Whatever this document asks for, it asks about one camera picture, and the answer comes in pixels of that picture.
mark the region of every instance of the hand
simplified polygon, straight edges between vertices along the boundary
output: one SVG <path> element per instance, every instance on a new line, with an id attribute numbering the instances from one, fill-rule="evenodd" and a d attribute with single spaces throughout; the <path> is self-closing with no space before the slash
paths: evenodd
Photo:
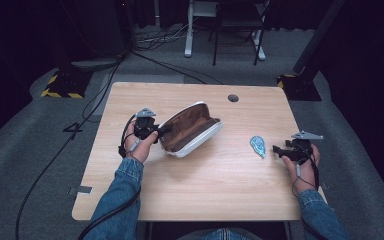
<path id="1" fill-rule="evenodd" d="M 146 139 L 140 140 L 136 148 L 132 152 L 130 152 L 129 149 L 135 144 L 135 141 L 138 139 L 133 134 L 135 128 L 134 124 L 134 122 L 130 123 L 126 131 L 126 136 L 128 136 L 124 144 L 124 147 L 127 150 L 126 157 L 133 158 L 141 163 L 144 163 L 145 160 L 148 158 L 149 149 L 151 148 L 151 145 L 155 142 L 158 137 L 158 132 L 154 131 Z"/>
<path id="2" fill-rule="evenodd" d="M 311 144 L 313 148 L 314 161 L 316 166 L 319 165 L 320 161 L 320 152 L 314 144 Z M 314 179 L 313 168 L 311 167 L 311 161 L 307 160 L 304 164 L 300 166 L 301 176 L 297 176 L 297 167 L 298 163 L 292 162 L 287 156 L 282 156 L 282 160 L 286 165 L 286 168 L 289 171 L 291 176 L 292 183 L 294 184 L 295 189 L 297 190 L 298 195 L 308 189 L 315 189 L 316 181 Z"/>

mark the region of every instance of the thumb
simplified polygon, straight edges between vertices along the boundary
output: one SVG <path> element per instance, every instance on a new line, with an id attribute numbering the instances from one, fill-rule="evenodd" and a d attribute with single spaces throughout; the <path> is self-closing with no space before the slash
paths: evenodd
<path id="1" fill-rule="evenodd" d="M 153 131 L 151 134 L 149 134 L 149 136 L 147 138 L 145 138 L 145 140 L 143 140 L 142 142 L 149 148 L 151 147 L 151 145 L 155 142 L 155 140 L 157 139 L 158 137 L 158 132 L 157 131 Z"/>
<path id="2" fill-rule="evenodd" d="M 289 175 L 291 176 L 291 179 L 295 178 L 296 171 L 295 171 L 295 164 L 291 161 L 291 159 L 287 156 L 282 156 L 282 160 L 285 163 L 286 168 L 289 171 Z"/>

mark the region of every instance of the chair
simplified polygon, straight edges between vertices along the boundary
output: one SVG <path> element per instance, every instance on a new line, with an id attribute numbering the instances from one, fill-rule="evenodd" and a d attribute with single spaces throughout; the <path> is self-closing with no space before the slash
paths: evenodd
<path id="1" fill-rule="evenodd" d="M 265 3 L 264 0 L 219 0 L 216 6 L 216 17 L 214 20 L 214 26 L 211 30 L 208 41 L 211 41 L 213 32 L 215 32 L 214 42 L 214 57 L 213 66 L 216 65 L 217 47 L 219 40 L 219 32 L 222 30 L 232 30 L 235 32 L 249 31 L 249 35 L 246 39 L 251 39 L 253 31 L 260 31 L 259 40 L 257 45 L 257 51 L 255 54 L 254 65 L 257 64 L 258 53 L 261 48 L 261 42 L 264 32 L 264 15 L 268 9 L 268 6 L 264 8 L 262 14 L 258 11 L 256 3 Z"/>

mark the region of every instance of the wooden table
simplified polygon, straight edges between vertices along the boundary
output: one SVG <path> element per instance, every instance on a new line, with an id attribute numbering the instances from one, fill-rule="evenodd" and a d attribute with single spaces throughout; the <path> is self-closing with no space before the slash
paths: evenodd
<path id="1" fill-rule="evenodd" d="M 236 94 L 238 102 L 228 95 Z M 145 162 L 139 220 L 143 221 L 282 221 L 300 218 L 291 181 L 272 145 L 284 146 L 298 132 L 282 89 L 277 87 L 115 83 L 83 176 L 73 218 L 88 220 L 114 178 L 122 159 L 120 138 L 127 120 L 144 107 L 162 123 L 179 110 L 205 101 L 223 128 L 184 158 L 151 147 Z M 266 142 L 266 157 L 250 139 Z"/>

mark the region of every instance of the denim sleeve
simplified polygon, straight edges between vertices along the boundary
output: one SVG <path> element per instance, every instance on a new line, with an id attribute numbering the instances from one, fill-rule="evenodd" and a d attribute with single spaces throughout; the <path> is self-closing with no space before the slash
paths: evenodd
<path id="1" fill-rule="evenodd" d="M 143 175 L 143 165 L 133 159 L 125 158 L 115 172 L 108 191 L 99 200 L 91 221 L 111 212 L 128 202 L 139 190 Z M 136 239 L 136 223 L 140 200 L 92 228 L 84 239 Z"/>
<path id="2" fill-rule="evenodd" d="M 319 192 L 303 191 L 298 201 L 304 222 L 305 239 L 320 239 L 312 231 L 326 239 L 350 239 L 334 210 L 326 204 Z"/>

